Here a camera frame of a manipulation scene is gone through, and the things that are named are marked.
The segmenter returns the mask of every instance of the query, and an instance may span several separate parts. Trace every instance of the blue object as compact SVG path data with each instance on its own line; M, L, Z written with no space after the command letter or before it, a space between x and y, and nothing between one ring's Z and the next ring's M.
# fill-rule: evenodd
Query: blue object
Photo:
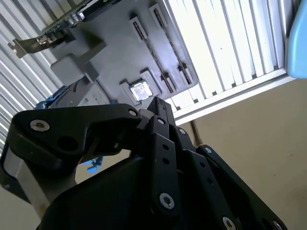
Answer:
M56 91L53 95L51 95L50 97L48 97L46 100L39 102L35 109L48 109L49 106L51 106L51 104L62 95L62 93L64 93L67 90L67 86L62 86L61 88L58 89L58 91Z
M103 157L97 157L96 159L92 159L90 161L83 162L84 165L92 165L87 168L88 173L95 173L97 169L102 165Z
M307 78L307 0L302 0L294 19L286 57L286 70L293 78Z

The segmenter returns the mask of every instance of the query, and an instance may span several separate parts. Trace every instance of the white slat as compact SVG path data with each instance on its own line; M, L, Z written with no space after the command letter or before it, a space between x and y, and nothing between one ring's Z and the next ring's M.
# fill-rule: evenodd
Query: white slat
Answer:
M208 98L213 95L213 92L222 92L223 89L192 1L170 0L169 4L172 7L205 96Z

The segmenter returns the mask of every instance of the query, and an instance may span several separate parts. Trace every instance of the screw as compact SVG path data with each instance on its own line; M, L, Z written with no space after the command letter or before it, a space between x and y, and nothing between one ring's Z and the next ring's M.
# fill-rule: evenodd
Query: screw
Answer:
M160 203L163 207L165 207L167 209L173 209L174 208L175 202L169 194L161 193L161 195L159 196L159 199L160 199Z
M50 125L43 120L34 120L30 123L31 129L37 131L37 132L46 132L50 129Z
M183 130L183 129L179 129L179 132L182 134L182 135L186 135L187 133Z
M207 148L207 147L205 147L205 150L206 150L206 152L209 153L209 154L212 153L211 149L209 149L209 148Z
M164 125L164 124L165 124L165 121L164 121L164 120L162 120L161 118L158 118L158 122L159 122L160 124L162 124L162 125Z
M283 230L283 228L280 226L279 223L277 223L275 220L273 221L275 227L278 229L278 230Z
M235 224L228 217L223 217L223 223L227 230L236 230Z
M132 116L136 116L136 115L137 115L137 113L136 113L134 110L132 110L132 109L129 110L129 113L130 113Z

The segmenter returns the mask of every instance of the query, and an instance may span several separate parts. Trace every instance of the beige wall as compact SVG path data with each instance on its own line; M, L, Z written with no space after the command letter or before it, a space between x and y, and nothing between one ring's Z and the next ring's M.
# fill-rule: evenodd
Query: beige wall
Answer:
M306 230L307 81L262 93L196 120L204 143L211 145L285 222ZM182 125L190 132L187 124ZM127 153L104 159L112 165ZM77 181L86 179L86 167ZM0 189L0 228L32 230L38 218L32 207Z

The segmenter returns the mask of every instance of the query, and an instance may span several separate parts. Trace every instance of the black metal bracket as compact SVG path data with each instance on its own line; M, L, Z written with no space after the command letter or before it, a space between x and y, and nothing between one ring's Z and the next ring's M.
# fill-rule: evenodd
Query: black metal bracket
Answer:
M80 162L121 149L128 159L71 182ZM40 230L96 228L92 219L107 229L287 229L211 147L193 146L160 98L140 111L112 104L17 114L0 183L31 202Z

